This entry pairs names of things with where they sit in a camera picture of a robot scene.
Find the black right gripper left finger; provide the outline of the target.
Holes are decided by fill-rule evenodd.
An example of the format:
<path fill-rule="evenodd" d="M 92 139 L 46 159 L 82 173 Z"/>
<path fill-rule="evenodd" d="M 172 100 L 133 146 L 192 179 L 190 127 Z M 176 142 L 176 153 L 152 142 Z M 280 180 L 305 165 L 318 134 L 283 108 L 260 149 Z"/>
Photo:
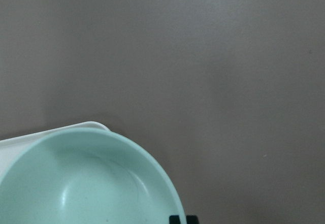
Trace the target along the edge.
<path fill-rule="evenodd" d="M 179 215 L 169 216 L 169 224 L 181 224 Z"/>

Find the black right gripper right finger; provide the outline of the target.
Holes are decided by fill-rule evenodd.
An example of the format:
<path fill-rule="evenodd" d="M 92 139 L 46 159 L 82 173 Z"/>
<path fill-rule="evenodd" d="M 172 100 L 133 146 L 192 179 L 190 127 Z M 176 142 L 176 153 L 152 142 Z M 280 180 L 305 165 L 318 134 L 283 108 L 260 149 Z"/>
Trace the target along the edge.
<path fill-rule="evenodd" d="M 199 224 L 199 218 L 196 215 L 187 215 L 186 223 L 187 224 Z"/>

